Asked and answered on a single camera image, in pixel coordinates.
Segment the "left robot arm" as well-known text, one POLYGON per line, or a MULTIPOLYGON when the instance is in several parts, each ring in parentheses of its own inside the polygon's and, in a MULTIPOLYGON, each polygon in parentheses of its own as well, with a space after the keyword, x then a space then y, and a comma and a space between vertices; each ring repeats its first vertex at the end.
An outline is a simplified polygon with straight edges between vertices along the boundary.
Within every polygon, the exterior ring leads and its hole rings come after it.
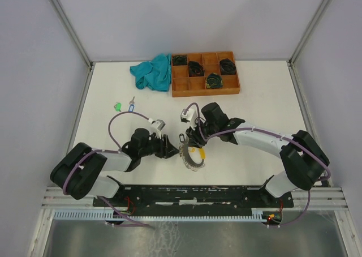
POLYGON ((102 171, 131 172, 143 157, 169 159, 179 153, 166 134, 158 136, 145 128, 137 128, 130 141, 119 151, 92 149, 78 143, 52 170, 50 180, 63 194, 80 200, 88 194, 104 196, 113 206, 121 205, 125 192, 110 178, 101 177, 102 171))

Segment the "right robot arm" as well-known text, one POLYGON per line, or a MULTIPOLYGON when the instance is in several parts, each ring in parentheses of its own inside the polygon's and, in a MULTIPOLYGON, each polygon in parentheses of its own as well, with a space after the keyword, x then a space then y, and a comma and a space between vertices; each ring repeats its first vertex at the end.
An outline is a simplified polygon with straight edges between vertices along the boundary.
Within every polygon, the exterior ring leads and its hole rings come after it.
POLYGON ((260 202, 272 207, 280 197, 295 189, 309 191, 315 183, 330 178, 330 161, 310 133, 300 130, 282 134, 260 128, 241 118, 229 118, 216 103, 199 108, 193 102, 182 110, 180 120, 186 130, 189 147, 202 148, 210 139, 246 145, 279 159, 284 170, 271 176, 261 187, 260 202))

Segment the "blue tag key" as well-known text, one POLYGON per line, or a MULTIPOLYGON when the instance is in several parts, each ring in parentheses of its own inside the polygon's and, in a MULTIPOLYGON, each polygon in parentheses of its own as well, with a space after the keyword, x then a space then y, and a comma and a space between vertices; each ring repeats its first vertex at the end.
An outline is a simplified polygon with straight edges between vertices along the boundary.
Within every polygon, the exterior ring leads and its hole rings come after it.
POLYGON ((135 108, 135 96, 132 97, 132 100, 129 102, 128 111, 133 112, 135 108))

